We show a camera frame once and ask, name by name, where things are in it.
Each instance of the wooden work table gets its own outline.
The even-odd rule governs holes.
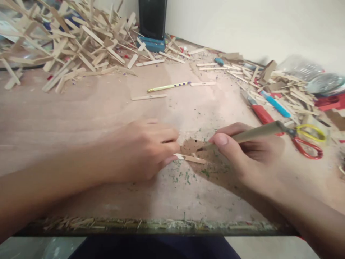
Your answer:
[[[141,118],[156,117],[176,127],[181,152],[186,155],[221,127],[234,122],[260,125],[240,96],[238,84],[242,83],[223,71],[198,71],[195,62],[160,63],[133,70],[137,77],[114,73],[69,81],[63,94],[41,91],[49,75],[41,69],[25,71],[22,85],[11,91],[1,87],[0,174],[94,141]],[[8,79],[6,72],[0,77],[0,82]],[[185,81],[217,84],[187,85],[154,93],[168,94],[166,98],[131,100],[147,95],[147,89]],[[274,119],[282,119],[273,108],[267,110]],[[281,177],[345,213],[339,146],[330,141],[323,147],[323,159],[309,160],[295,150],[288,136],[283,138],[284,161],[299,169]],[[200,157],[207,161],[205,165],[179,160],[150,181],[109,184],[72,197],[47,213],[48,219],[30,224],[19,235],[295,234],[269,203],[239,183],[219,153],[203,151]],[[73,229],[71,219],[76,217],[80,218],[73,221]]]

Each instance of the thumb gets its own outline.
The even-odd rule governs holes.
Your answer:
[[[224,133],[217,133],[213,136],[213,141],[220,152],[226,156],[237,169],[243,169],[247,166],[248,157],[233,138]]]

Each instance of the red object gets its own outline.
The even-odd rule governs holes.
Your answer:
[[[338,96],[330,96],[319,98],[315,102],[315,106],[318,107],[321,111],[327,111],[333,108],[340,107],[340,102]]]
[[[252,109],[255,112],[256,116],[259,118],[259,120],[262,122],[262,124],[269,124],[271,122],[274,122],[274,119],[272,116],[265,110],[265,108],[262,105],[252,105]],[[277,136],[284,135],[284,132],[277,133]]]
[[[339,98],[340,102],[340,107],[337,107],[337,110],[345,109],[345,94],[337,95],[337,97]]]
[[[321,148],[319,148],[318,146],[311,144],[305,140],[300,139],[299,137],[295,136],[292,137],[292,142],[295,144],[296,148],[298,149],[298,151],[304,155],[305,157],[309,158],[309,159],[314,159],[314,160],[319,160],[323,157],[323,151]],[[317,151],[317,155],[316,156],[311,156],[309,155],[304,149],[303,147],[300,145],[300,143],[305,144],[307,146],[310,146],[311,148],[315,149]]]
[[[282,98],[283,97],[281,93],[270,93],[270,96],[272,96],[273,98],[275,96],[277,96],[278,98]]]

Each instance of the red scissors handle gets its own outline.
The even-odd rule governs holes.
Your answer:
[[[295,146],[297,147],[298,151],[299,151],[302,155],[304,155],[305,157],[307,157],[307,158],[309,158],[309,159],[315,159],[315,160],[317,160],[317,159],[321,159],[321,158],[323,157],[323,150],[322,150],[320,147],[318,147],[318,146],[316,146],[316,145],[314,145],[314,144],[311,144],[311,143],[309,143],[309,142],[307,142],[307,141],[304,141],[304,140],[300,139],[299,137],[294,137],[294,138],[292,138],[292,142],[295,144]],[[316,156],[311,156],[311,155],[309,155],[309,154],[303,149],[303,147],[301,146],[300,143],[303,143],[303,144],[305,144],[305,145],[307,145],[307,146],[310,146],[311,148],[315,149],[315,150],[317,151],[317,155],[316,155]]]

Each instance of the pile of popsicle sticks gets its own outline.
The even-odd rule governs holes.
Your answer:
[[[185,63],[182,59],[172,56],[170,53],[179,54],[189,58],[181,52],[175,43],[175,38],[167,45],[167,53],[153,56],[145,43],[137,37],[135,13],[130,17],[120,17],[118,12],[122,6],[120,2],[117,10],[111,3],[107,11],[94,7],[94,0],[73,2],[64,0],[59,10],[47,5],[43,0],[42,9],[37,5],[27,10],[22,0],[4,0],[8,7],[22,14],[19,21],[15,22],[10,17],[0,13],[1,18],[10,23],[16,30],[13,32],[19,36],[19,40],[5,52],[0,53],[1,61],[11,75],[6,84],[6,89],[12,89],[20,85],[22,69],[13,71],[9,61],[21,64],[45,64],[43,70],[50,72],[52,78],[43,87],[48,92],[55,87],[56,92],[61,92],[67,80],[78,79],[81,76],[103,75],[112,72],[121,72],[136,75],[130,70],[138,59],[143,62],[136,66],[145,66],[166,62],[171,59],[176,63]],[[66,14],[73,14],[71,18],[65,18]],[[41,22],[49,21],[50,29],[46,29]],[[44,32],[41,39],[52,40],[54,48],[47,51],[35,40],[35,30],[39,28]],[[15,57],[15,53],[23,47],[23,43],[29,43],[33,48],[28,51],[39,53],[39,58],[23,59]]]

